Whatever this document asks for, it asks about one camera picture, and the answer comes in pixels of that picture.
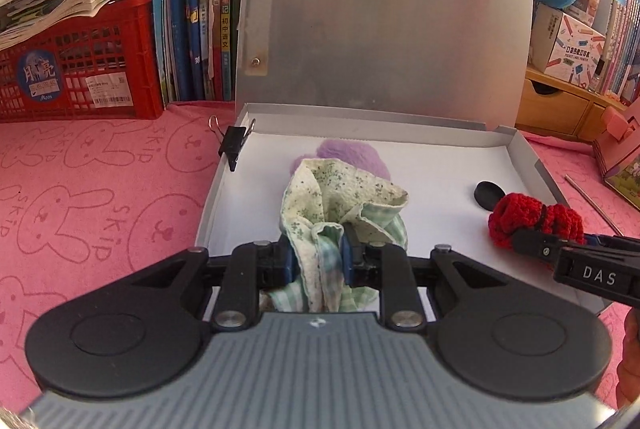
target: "human hand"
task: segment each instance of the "human hand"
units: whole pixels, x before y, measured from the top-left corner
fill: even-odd
[[[631,308],[625,318],[622,361],[618,364],[617,373],[616,401],[620,409],[640,396],[640,341],[635,308]]]

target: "black spoon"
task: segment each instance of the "black spoon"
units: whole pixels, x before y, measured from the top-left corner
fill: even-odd
[[[476,186],[474,191],[474,198],[478,205],[489,211],[494,212],[495,206],[504,197],[505,192],[493,182],[481,182]]]

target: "blue round sticker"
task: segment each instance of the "blue round sticker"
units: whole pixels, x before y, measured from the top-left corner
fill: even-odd
[[[62,92],[56,58],[46,50],[31,50],[18,61],[16,78],[22,92],[36,102],[50,102]]]

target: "plaid cloth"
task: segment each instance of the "plaid cloth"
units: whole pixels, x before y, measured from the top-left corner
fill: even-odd
[[[340,241],[352,223],[361,241],[394,243],[406,249],[399,216],[407,192],[336,159],[303,160],[282,199],[280,228],[294,248],[300,276],[267,292],[282,312],[350,312],[370,304],[378,292],[344,284]]]

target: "red plastic crate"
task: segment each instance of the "red plastic crate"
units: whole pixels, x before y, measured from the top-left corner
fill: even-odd
[[[100,76],[118,74],[112,79],[121,93],[122,73],[132,105],[100,107],[98,97],[97,107],[86,78],[98,96]],[[129,102],[117,94],[104,98]],[[162,110],[151,0],[114,0],[94,18],[67,19],[0,51],[0,122],[157,119]]]

